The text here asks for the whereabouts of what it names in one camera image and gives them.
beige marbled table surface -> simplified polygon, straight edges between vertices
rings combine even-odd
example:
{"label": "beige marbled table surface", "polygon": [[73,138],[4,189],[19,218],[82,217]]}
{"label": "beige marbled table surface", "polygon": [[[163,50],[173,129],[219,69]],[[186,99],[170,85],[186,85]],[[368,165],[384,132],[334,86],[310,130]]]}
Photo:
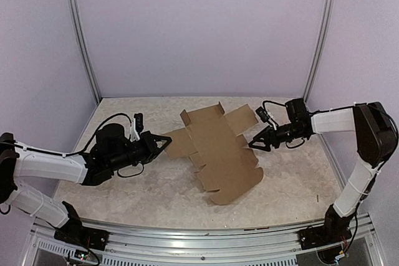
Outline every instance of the beige marbled table surface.
{"label": "beige marbled table surface", "polygon": [[[289,100],[269,99],[282,103]],[[226,112],[246,103],[255,110],[262,100],[255,97],[106,98],[95,111],[77,149],[83,147],[102,120],[114,113],[133,116],[142,112],[145,130],[160,135],[184,126],[179,116],[183,109],[195,110],[220,101]],[[284,107],[268,107],[280,124],[287,122]],[[113,121],[125,125],[127,130],[128,121],[124,117],[118,116]],[[264,127],[259,123],[244,135],[250,141]],[[188,158],[170,161],[166,153],[147,164],[143,174],[134,178],[122,179],[115,174],[97,187],[61,182],[55,198],[69,202],[80,217],[87,219],[135,226],[213,229],[267,227],[323,218],[327,207],[340,193],[315,136],[295,150],[281,145],[269,153],[255,150],[255,154],[264,169],[262,182],[227,206],[217,206],[208,199]],[[125,168],[121,174],[129,175],[140,168]]]}

white wall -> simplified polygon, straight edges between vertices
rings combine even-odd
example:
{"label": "white wall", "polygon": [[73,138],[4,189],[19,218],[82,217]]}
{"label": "white wall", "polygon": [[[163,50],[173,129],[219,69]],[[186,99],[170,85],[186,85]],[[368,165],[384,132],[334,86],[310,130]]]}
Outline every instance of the white wall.
{"label": "white wall", "polygon": [[[399,123],[399,0],[335,0],[310,108],[380,101]],[[327,135],[342,171],[353,170],[353,133]],[[399,153],[383,168],[364,208],[388,264],[399,259]]]}
{"label": "white wall", "polygon": [[104,97],[297,97],[324,0],[78,0]]}
{"label": "white wall", "polygon": [[[71,151],[95,103],[67,0],[0,0],[0,7],[0,134]],[[54,192],[55,181],[30,182],[46,194]],[[17,209],[0,215],[1,265],[20,265],[31,224]]]}

cardboard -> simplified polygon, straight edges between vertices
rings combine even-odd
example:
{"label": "cardboard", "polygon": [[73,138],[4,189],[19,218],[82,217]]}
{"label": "cardboard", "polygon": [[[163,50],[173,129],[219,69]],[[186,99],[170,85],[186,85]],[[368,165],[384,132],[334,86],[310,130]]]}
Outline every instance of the cardboard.
{"label": "cardboard", "polygon": [[170,159],[190,157],[198,170],[197,177],[211,200],[229,204],[262,181],[263,169],[256,168],[252,149],[243,148],[247,141],[242,133],[257,124],[248,105],[224,114],[217,105],[180,114],[185,128],[164,135],[173,142],[166,152]]}

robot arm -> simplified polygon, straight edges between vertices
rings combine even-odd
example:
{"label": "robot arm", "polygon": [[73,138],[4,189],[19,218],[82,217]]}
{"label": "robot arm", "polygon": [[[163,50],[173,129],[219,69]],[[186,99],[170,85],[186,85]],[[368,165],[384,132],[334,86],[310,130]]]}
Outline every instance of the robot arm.
{"label": "robot arm", "polygon": [[270,151],[281,143],[297,138],[305,141],[311,135],[327,132],[354,131],[357,139],[357,161],[344,190],[331,205],[324,225],[299,231],[302,249],[340,242],[351,238],[349,223],[359,204],[370,193],[378,172],[398,145],[395,123],[381,103],[363,103],[325,112],[308,112],[302,98],[285,103],[290,123],[278,126],[264,105],[256,110],[267,126],[249,143],[250,148]]}
{"label": "robot arm", "polygon": [[141,113],[135,115],[132,124],[129,139],[120,124],[111,123],[103,128],[100,125],[93,136],[96,143],[89,153],[63,154],[33,148],[15,141],[12,134],[4,133],[0,136],[0,203],[47,221],[56,228],[56,239],[77,245],[90,241],[90,248],[103,250],[108,237],[106,231],[83,227],[72,205],[53,201],[27,185],[21,177],[97,186],[111,179],[119,169],[152,162],[171,143],[168,136],[142,132]]}

vertical metal post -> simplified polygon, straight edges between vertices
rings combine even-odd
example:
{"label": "vertical metal post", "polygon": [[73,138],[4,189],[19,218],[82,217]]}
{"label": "vertical metal post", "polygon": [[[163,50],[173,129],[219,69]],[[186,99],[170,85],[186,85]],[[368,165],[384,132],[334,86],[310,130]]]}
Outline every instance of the vertical metal post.
{"label": "vertical metal post", "polygon": [[90,63],[89,53],[87,52],[87,46],[85,42],[85,38],[83,35],[82,25],[80,23],[79,18],[79,10],[77,7],[77,0],[68,0],[69,9],[72,16],[72,23],[74,25],[75,34],[77,43],[79,46],[80,54],[82,55],[83,65],[86,71],[87,78],[89,80],[90,88],[93,93],[93,97],[97,104],[100,103],[102,97],[100,94],[99,87],[97,85],[97,81],[95,79],[95,75],[93,72],[92,64]]}
{"label": "vertical metal post", "polygon": [[305,102],[308,101],[312,87],[316,78],[317,69],[319,68],[320,59],[322,56],[325,38],[327,37],[327,31],[329,28],[330,17],[332,12],[332,5],[334,0],[325,0],[324,11],[322,17],[322,23],[320,26],[319,37],[317,38],[316,49],[313,55],[312,66],[310,68],[309,76],[306,81],[305,91],[303,98]]}

